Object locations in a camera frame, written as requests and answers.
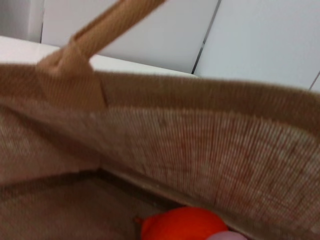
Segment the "brown jute handbag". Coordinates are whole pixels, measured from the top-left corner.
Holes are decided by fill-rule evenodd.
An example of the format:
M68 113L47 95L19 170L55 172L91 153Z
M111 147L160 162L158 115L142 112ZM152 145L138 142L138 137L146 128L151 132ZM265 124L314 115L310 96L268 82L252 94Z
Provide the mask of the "brown jute handbag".
M166 0L118 0L34 64L0 62L0 240L141 240L180 207L248 240L320 240L320 93L93 69Z

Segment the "orange fruit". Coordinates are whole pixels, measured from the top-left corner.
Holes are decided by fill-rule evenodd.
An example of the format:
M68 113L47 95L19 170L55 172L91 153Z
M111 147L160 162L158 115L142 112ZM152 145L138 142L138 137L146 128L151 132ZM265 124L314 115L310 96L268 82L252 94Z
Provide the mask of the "orange fruit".
M136 217L141 240L206 240L228 230L215 213L200 207L178 207L146 218Z

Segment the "pink peach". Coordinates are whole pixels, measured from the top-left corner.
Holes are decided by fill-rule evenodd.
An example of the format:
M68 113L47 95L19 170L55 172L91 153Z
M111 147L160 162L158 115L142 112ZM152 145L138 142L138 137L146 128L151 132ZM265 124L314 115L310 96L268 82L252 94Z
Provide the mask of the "pink peach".
M209 236L206 240L248 240L244 235L234 231L222 231Z

